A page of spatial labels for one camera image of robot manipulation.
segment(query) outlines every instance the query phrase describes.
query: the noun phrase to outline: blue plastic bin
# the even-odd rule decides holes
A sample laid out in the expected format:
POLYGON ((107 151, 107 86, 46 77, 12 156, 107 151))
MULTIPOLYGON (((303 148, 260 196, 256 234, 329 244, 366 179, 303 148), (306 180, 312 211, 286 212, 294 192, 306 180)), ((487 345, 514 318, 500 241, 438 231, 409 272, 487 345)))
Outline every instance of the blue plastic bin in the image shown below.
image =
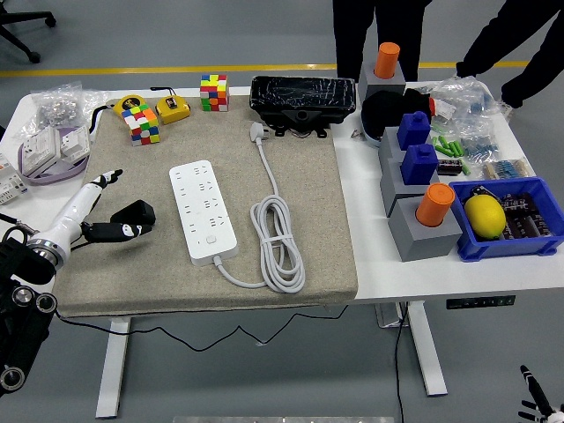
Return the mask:
POLYGON ((449 185, 456 193, 456 199, 451 208, 463 231, 458 240, 458 255, 463 262, 477 262, 488 257, 531 254, 551 256, 556 253, 556 247, 564 241, 564 214, 548 189, 548 185, 541 178, 451 182, 449 185), (470 196, 471 189, 477 185, 483 185, 497 197, 528 192, 532 195, 540 215, 553 235, 519 240, 477 241, 462 206, 462 201, 470 196))

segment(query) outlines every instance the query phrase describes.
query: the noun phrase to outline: robotic hand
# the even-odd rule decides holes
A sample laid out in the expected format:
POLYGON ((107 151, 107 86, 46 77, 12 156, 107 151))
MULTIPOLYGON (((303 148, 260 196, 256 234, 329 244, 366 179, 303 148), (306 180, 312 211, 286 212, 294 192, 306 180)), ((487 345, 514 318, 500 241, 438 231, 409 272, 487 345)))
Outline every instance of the robotic hand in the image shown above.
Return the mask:
POLYGON ((545 393, 540 388, 537 379, 531 374, 529 369, 525 366, 521 366, 521 373, 527 382, 529 387, 529 392, 531 393, 534 403, 530 401, 522 401, 521 404, 532 410, 540 412, 543 417, 536 417, 528 412, 519 412, 519 417, 530 421, 538 421, 540 423, 564 423, 564 404, 560 406, 560 409, 552 408, 548 404, 545 393))
POLYGON ((130 212, 129 206, 116 213, 111 223, 83 221, 97 204, 102 190, 116 182, 120 174, 122 170, 107 172, 84 185, 45 232, 34 231, 9 218, 16 226, 0 242, 0 397, 24 385, 41 343, 48 336, 57 306, 52 294, 39 294, 13 277, 34 285, 47 284, 67 263, 71 244, 82 235, 88 242, 122 242, 151 231, 154 214, 144 202, 141 203, 151 209, 149 219, 130 212), (130 221, 115 221, 118 214, 130 221), (14 230, 23 234, 23 242, 9 237, 14 230))

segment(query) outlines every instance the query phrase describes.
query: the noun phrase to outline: yellow floor line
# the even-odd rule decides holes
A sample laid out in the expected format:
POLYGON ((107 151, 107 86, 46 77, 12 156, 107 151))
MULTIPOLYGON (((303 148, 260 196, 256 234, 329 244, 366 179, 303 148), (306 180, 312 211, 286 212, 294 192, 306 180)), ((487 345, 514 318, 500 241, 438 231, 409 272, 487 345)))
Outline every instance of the yellow floor line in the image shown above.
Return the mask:
MULTIPOLYGON (((528 62, 499 62, 496 68, 523 68, 528 62)), ((456 62, 421 62, 421 69, 454 69, 456 62)), ((232 64, 217 66, 160 66, 143 68, 84 68, 44 70, 0 70, 0 78, 65 77, 80 75, 132 75, 147 73, 208 73, 263 71, 334 71, 334 63, 313 64, 232 64)))

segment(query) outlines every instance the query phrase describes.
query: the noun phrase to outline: lemon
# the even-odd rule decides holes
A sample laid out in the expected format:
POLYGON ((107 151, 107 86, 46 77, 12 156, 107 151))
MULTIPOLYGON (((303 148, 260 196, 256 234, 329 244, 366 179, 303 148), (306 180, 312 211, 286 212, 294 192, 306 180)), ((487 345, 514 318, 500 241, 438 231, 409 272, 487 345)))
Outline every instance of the lemon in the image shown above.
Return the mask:
POLYGON ((505 227, 505 212, 498 201, 487 194, 466 201, 464 211, 474 233, 487 240, 498 238, 505 227))

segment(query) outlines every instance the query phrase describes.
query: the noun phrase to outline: person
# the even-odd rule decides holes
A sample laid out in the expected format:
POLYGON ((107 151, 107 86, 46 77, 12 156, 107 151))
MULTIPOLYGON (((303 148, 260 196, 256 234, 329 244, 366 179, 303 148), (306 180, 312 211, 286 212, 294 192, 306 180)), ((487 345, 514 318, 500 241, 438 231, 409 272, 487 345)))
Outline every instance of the person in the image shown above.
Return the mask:
POLYGON ((417 81, 423 15, 431 1, 333 0, 337 76, 359 81, 367 31, 376 16, 378 45, 395 42, 405 80, 417 81))
POLYGON ((501 112, 509 120, 513 109, 539 93, 564 70, 564 14, 562 0, 507 0, 496 18, 482 29, 462 62, 456 64, 460 78, 484 73, 519 47, 554 15, 558 14, 539 51, 523 72, 501 87, 501 112))

